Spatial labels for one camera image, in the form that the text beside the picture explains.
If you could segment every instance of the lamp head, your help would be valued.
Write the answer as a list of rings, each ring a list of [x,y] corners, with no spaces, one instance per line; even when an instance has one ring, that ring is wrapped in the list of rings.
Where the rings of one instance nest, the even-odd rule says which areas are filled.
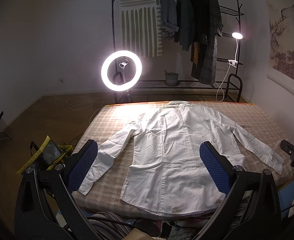
[[[240,33],[232,33],[231,36],[233,36],[237,40],[241,40],[243,38],[243,35]]]
[[[115,85],[115,84],[111,83],[110,80],[108,79],[107,72],[108,72],[109,65],[116,58],[119,58],[119,57],[131,58],[133,60],[133,62],[135,63],[136,73],[131,81],[129,81],[125,84],[122,84],[122,85]],[[123,63],[121,63],[121,65],[123,67],[125,67],[127,65],[127,62],[124,61]],[[135,85],[137,83],[141,74],[142,74],[142,63],[140,62],[139,57],[135,53],[128,51],[128,50],[120,50],[120,51],[116,51],[113,54],[111,54],[103,63],[102,71],[101,71],[102,80],[103,80],[105,86],[111,90],[114,90],[114,91],[124,91],[124,90],[130,89],[133,85]]]

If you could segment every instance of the bed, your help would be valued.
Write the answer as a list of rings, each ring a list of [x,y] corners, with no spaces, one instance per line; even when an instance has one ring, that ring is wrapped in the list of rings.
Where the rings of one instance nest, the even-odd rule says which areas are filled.
[[[74,152],[78,152],[88,139],[93,139],[100,145],[119,131],[125,124],[130,122],[133,116],[137,116],[146,110],[163,106],[166,103],[168,102],[118,104],[103,107],[85,131]],[[285,183],[292,177],[294,170],[290,166],[290,157],[279,147],[281,140],[287,138],[271,117],[258,106],[254,104],[227,102],[192,103],[201,104],[220,111],[241,125],[253,136],[269,145],[284,158],[283,171],[279,175],[237,141],[240,152],[245,156],[245,169],[247,171],[262,172],[264,169],[270,169],[274,176],[276,186]],[[124,151],[114,160],[114,165],[94,183],[86,196],[78,191],[72,193],[76,203],[81,208],[92,212],[111,211],[120,216],[144,217],[159,220],[159,216],[125,203],[119,198],[128,167],[133,160],[133,142],[133,138],[131,138]]]

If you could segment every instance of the metal shelf rack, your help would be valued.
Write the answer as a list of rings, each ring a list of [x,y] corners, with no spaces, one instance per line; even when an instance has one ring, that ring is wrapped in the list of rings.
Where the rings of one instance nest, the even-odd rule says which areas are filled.
[[[228,15],[231,15],[231,16],[236,16],[236,20],[238,21],[238,25],[239,25],[239,33],[241,33],[241,22],[240,22],[240,16],[244,15],[243,13],[240,12],[240,8],[242,6],[239,5],[239,0],[236,0],[237,1],[237,10],[234,10],[234,9],[231,9],[231,8],[227,8],[225,6],[220,6],[220,11],[221,13],[223,14],[228,14]],[[114,25],[114,2],[115,0],[111,0],[111,19],[112,19],[112,34],[113,34],[113,45],[114,45],[114,51],[116,51],[116,42],[115,42],[115,25]],[[223,37],[229,37],[229,38],[232,38],[232,35],[229,34],[229,33],[222,33],[222,36]],[[239,44],[238,44],[238,54],[237,54],[237,61],[239,62],[239,57],[240,57],[240,45],[241,45],[241,40],[238,41]],[[219,62],[226,62],[228,63],[228,59],[225,59],[225,58],[217,58],[217,61]],[[232,102],[235,102],[231,97],[230,95],[228,95],[228,91],[229,90],[234,90],[234,91],[238,91],[238,95],[237,95],[237,100],[236,102],[239,102],[240,100],[240,96],[241,96],[241,92],[242,92],[242,88],[243,88],[243,83],[242,83],[242,80],[241,78],[237,75],[238,73],[238,66],[239,65],[242,65],[242,63],[238,63],[236,64],[236,73],[235,74],[230,74],[228,76],[228,80],[226,82],[218,82],[218,84],[221,84],[221,89],[225,90],[225,97],[224,97],[224,100],[225,101],[232,101]],[[121,72],[118,70],[118,67],[117,67],[117,62],[115,60],[115,71],[116,73],[114,74],[114,77],[113,77],[113,83],[115,84],[116,83],[116,77],[117,76],[120,76],[120,83],[123,83],[123,77],[122,77],[122,74]],[[235,85],[234,83],[231,82],[231,77],[233,78],[236,78],[237,80],[239,80],[239,86]],[[199,83],[198,81],[192,81],[192,80],[180,80],[179,81],[179,84],[175,87],[170,87],[170,86],[167,86],[165,84],[165,80],[139,80],[136,85],[134,85],[131,89],[131,96],[132,97],[135,97],[135,96],[138,96],[138,97],[143,97],[143,96],[147,96],[147,101],[148,99],[150,98],[150,96],[181,96],[182,94],[180,94],[180,92],[182,92],[183,90],[186,90],[186,89],[193,89],[193,90],[218,90],[219,88],[219,85],[217,85],[216,83],[212,84],[212,85],[205,85],[205,84],[202,84],[202,83]],[[133,93],[132,90],[149,90],[148,93]],[[159,90],[176,90],[176,94],[164,94],[164,93],[151,93],[151,90],[152,89],[157,89],[158,91]],[[212,95],[202,95],[202,94],[183,94],[183,96],[194,96],[194,97],[197,97],[197,96],[204,96],[204,97],[212,97]],[[117,92],[114,92],[114,99],[115,99],[115,104],[118,104],[122,101],[125,101],[125,102],[128,102],[129,100],[129,97],[126,93],[123,93],[123,95],[121,96],[120,99],[118,99],[118,95],[117,95]]]

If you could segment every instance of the wall mural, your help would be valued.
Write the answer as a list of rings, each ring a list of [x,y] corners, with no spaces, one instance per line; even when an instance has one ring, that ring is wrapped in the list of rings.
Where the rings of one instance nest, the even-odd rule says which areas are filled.
[[[271,35],[269,66],[294,80],[294,0],[267,0]]]

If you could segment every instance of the clothes rack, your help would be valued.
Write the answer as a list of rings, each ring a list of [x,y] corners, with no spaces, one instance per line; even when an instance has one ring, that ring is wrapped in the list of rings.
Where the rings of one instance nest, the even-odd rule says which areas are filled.
[[[225,6],[220,6],[220,11],[223,14],[227,14],[227,15],[231,15],[231,16],[235,16],[236,20],[238,21],[238,25],[239,25],[239,33],[241,33],[241,19],[240,16],[244,15],[243,13],[240,12],[240,8],[243,4],[239,5],[239,0],[237,1],[237,10],[225,7]],[[115,42],[115,25],[114,25],[114,3],[115,0],[111,0],[111,20],[112,20],[112,35],[113,35],[113,46],[114,46],[114,52],[116,51],[116,42]],[[231,36],[231,34],[229,33],[222,33],[223,37],[229,37],[229,38],[233,38]],[[229,98],[232,102],[239,102],[240,100],[240,96],[241,96],[241,92],[242,92],[242,88],[243,88],[243,83],[241,78],[237,75],[238,73],[238,67],[239,65],[242,65],[242,63],[239,62],[239,57],[240,57],[240,46],[241,46],[241,40],[238,40],[238,54],[237,54],[237,61],[238,64],[236,64],[236,72],[235,74],[231,73],[228,76],[228,80],[224,81],[224,82],[218,82],[218,84],[222,83],[221,88],[223,90],[225,90],[225,96],[224,99]],[[228,59],[225,58],[217,58],[217,61],[219,62],[226,62],[228,63]],[[115,60],[115,71],[116,73],[113,76],[113,83],[115,84],[116,82],[116,78],[117,76],[120,76],[120,80],[121,82],[124,82],[123,78],[122,78],[122,74],[120,71],[118,71],[118,67],[117,67],[117,62]],[[234,83],[231,82],[231,77],[236,78],[239,81],[239,86],[235,85]],[[153,93],[151,93],[151,89],[175,89],[177,91],[177,95],[179,94],[179,90],[183,90],[183,89],[199,89],[199,90],[217,90],[219,88],[219,85],[217,85],[216,83],[212,84],[212,85],[205,85],[202,83],[199,83],[196,80],[179,80],[179,85],[175,86],[175,87],[169,87],[167,85],[165,85],[165,80],[139,80],[136,85],[134,85],[132,88],[135,89],[150,89],[148,93],[146,94],[139,94],[140,96],[147,96],[147,100],[149,98],[150,95],[153,95]],[[234,101],[230,95],[228,95],[228,91],[229,90],[234,90],[234,91],[238,91],[238,95],[237,95],[237,100]],[[157,95],[176,95],[176,94],[157,94]],[[128,97],[127,95],[124,93],[120,99],[118,99],[118,95],[117,92],[114,92],[114,99],[115,99],[115,104],[118,104],[120,102],[128,102]]]

